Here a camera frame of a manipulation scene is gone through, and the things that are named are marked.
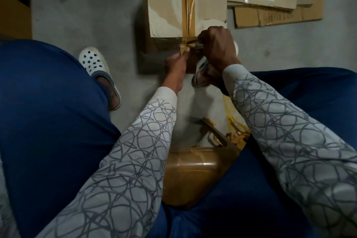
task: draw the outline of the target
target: gray floor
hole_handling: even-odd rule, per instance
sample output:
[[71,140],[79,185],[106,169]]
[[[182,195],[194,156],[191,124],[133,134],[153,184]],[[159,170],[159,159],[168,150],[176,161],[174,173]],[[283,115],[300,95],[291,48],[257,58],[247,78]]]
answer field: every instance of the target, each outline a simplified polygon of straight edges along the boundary
[[[276,70],[332,66],[357,71],[357,0],[325,0],[322,21],[235,30],[233,13],[228,27],[239,44],[239,58],[247,69]],[[142,0],[32,0],[33,38],[77,56],[87,46],[105,55],[114,82],[123,97],[111,114],[124,131],[163,77],[165,54],[144,55]],[[211,118],[227,130],[219,90],[195,90],[186,75],[178,96],[177,123],[172,145],[206,145],[201,125]]]

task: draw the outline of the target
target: hand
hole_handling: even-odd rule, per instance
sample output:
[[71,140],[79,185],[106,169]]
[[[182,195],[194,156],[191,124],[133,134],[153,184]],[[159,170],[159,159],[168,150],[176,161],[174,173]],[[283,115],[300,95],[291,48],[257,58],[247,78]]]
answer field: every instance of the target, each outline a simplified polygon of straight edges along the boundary
[[186,61],[190,56],[190,48],[187,47],[183,53],[176,53],[165,60],[166,78],[161,85],[172,89],[176,95],[182,89],[186,73]]
[[198,40],[208,62],[219,72],[232,64],[241,64],[237,58],[231,32],[224,27],[209,27],[201,32]]

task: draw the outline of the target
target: patterned long sleeve shirt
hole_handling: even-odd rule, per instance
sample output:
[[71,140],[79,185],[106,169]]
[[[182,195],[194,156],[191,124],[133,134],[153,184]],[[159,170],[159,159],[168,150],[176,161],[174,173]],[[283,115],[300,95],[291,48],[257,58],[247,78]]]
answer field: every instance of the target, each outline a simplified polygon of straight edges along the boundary
[[[357,153],[242,65],[227,90],[285,192],[327,237],[357,236]],[[76,198],[38,237],[143,237],[161,203],[177,98],[158,89]]]

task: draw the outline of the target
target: packing tape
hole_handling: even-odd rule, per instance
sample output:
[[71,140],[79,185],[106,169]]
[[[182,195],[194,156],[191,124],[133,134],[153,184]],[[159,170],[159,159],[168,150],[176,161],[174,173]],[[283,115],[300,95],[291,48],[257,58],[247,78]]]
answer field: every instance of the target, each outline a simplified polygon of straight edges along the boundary
[[185,50],[187,42],[196,38],[196,24],[194,15],[194,0],[182,0],[182,43],[180,46],[181,54]]

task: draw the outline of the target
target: thigh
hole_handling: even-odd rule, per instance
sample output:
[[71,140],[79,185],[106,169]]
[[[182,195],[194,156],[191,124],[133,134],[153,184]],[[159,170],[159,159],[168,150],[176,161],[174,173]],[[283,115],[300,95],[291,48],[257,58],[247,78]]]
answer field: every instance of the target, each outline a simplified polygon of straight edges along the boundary
[[0,46],[0,152],[22,237],[71,200],[120,136],[104,87],[67,52],[37,41]]
[[[300,68],[253,74],[357,147],[356,73],[339,68]],[[171,209],[173,237],[175,233],[186,237],[318,236],[299,206],[282,191],[253,138],[193,209]]]

